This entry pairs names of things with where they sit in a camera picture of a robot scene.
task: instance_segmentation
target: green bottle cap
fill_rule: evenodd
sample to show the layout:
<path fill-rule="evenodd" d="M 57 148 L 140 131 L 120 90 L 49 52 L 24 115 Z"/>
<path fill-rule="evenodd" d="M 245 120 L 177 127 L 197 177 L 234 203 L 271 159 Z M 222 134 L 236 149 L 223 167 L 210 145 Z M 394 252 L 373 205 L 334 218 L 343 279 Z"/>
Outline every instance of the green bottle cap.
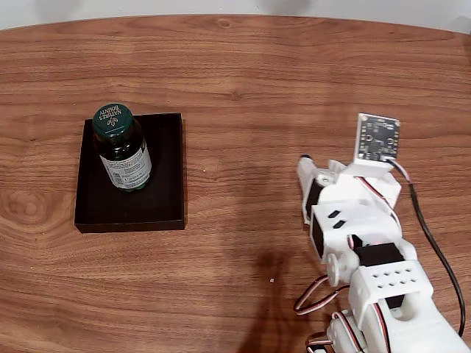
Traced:
<path fill-rule="evenodd" d="M 132 123 L 132 113 L 123 104 L 101 107 L 93 116 L 93 130 L 103 138 L 114 138 L 125 132 Z"/>

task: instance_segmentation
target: white wall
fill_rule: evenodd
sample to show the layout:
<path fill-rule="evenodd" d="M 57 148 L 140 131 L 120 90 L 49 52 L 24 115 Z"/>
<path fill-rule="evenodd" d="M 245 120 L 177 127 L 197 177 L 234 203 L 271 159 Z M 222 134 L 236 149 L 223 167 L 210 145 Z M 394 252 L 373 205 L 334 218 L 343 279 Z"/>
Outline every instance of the white wall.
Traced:
<path fill-rule="evenodd" d="M 0 0 L 0 29 L 85 18 L 210 13 L 351 18 L 471 33 L 471 0 Z"/>

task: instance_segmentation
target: black cable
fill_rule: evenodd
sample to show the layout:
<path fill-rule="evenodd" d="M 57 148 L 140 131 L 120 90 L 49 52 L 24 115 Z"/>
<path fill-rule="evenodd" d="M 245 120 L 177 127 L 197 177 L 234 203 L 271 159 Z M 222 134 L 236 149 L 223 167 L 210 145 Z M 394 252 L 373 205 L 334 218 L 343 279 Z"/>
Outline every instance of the black cable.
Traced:
<path fill-rule="evenodd" d="M 443 255 L 442 250 L 440 250 L 439 245 L 436 243 L 435 239 L 432 236 L 432 233 L 430 232 L 427 224 L 425 223 L 424 215 L 422 214 L 422 211 L 420 210 L 419 199 L 417 198 L 417 193 L 414 189 L 414 184 L 412 184 L 410 180 L 407 180 L 407 177 L 400 170 L 400 168 L 397 167 L 394 161 L 388 160 L 388 162 L 391 163 L 401 173 L 404 179 L 406 179 L 409 186 L 409 192 L 411 193 L 412 204 L 414 206 L 415 214 L 417 215 L 417 219 L 419 220 L 420 226 L 422 227 L 422 230 L 425 233 L 425 237 L 427 238 L 428 242 L 432 246 L 432 249 L 435 251 L 436 255 L 439 257 L 443 266 L 447 270 L 448 276 L 450 277 L 451 282 L 453 283 L 453 287 L 455 288 L 455 292 L 458 297 L 459 309 L 461 313 L 461 320 L 459 323 L 458 335 L 462 337 L 463 332 L 464 332 L 464 325 L 466 324 L 466 307 L 464 305 L 463 293 L 461 292 L 461 288 L 459 286 L 458 280 L 456 279 L 456 276 L 453 273 L 453 269 L 448 263 L 447 258 Z"/>

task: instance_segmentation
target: circuit board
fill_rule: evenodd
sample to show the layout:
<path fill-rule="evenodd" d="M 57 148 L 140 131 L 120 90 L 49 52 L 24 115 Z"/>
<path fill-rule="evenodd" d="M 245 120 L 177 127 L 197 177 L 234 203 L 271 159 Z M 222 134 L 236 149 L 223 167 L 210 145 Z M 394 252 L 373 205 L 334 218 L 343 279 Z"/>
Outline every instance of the circuit board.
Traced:
<path fill-rule="evenodd" d="M 361 160 L 381 161 L 397 156 L 400 122 L 384 116 L 358 114 L 355 156 Z"/>

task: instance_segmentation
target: black tray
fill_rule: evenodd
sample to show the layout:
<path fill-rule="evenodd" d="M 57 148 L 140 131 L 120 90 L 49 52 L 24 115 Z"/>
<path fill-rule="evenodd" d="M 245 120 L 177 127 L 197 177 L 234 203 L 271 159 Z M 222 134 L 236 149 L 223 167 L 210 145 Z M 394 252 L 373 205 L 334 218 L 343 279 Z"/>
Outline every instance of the black tray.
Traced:
<path fill-rule="evenodd" d="M 135 118 L 146 138 L 152 174 L 144 189 L 131 193 L 111 183 L 93 147 L 91 120 L 85 121 L 74 219 L 82 233 L 185 229 L 182 117 Z"/>

